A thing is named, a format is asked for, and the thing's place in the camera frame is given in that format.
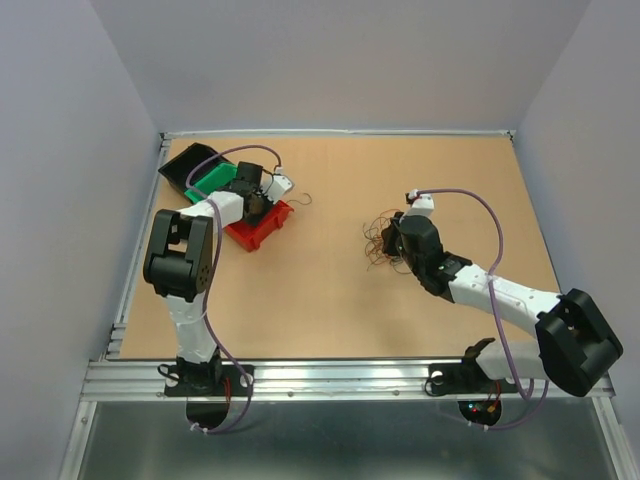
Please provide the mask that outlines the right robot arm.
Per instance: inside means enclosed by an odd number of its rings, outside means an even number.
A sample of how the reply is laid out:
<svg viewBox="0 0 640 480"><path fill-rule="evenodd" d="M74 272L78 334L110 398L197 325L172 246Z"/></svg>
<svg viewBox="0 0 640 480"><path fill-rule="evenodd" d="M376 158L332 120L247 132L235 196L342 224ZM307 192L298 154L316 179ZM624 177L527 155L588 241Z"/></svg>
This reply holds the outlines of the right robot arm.
<svg viewBox="0 0 640 480"><path fill-rule="evenodd" d="M494 380L548 381L583 397L621 358L621 341L592 297L536 290L490 275L448 252L424 216L395 214L383 230L383 251L401 259L429 294L475 308L516 326L530 341L504 346L478 342L460 366L463 384L482 390Z"/></svg>

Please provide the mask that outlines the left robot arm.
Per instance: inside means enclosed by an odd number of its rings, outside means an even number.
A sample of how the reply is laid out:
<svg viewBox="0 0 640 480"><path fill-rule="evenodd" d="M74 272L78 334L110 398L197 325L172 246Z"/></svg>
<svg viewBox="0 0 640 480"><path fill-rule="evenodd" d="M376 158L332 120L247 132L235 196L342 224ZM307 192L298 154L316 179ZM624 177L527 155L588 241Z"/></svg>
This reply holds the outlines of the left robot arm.
<svg viewBox="0 0 640 480"><path fill-rule="evenodd" d="M210 186L194 179L208 163L220 165L207 159L185 179L185 190L195 196L191 206L156 213L143 264L143 278L164 299L175 329L175 363L158 368L171 395L207 395L220 388L227 350L213 333L207 302L222 233L237 223L259 226L292 187L279 171L264 182L265 169L250 162L238 163L229 180Z"/></svg>

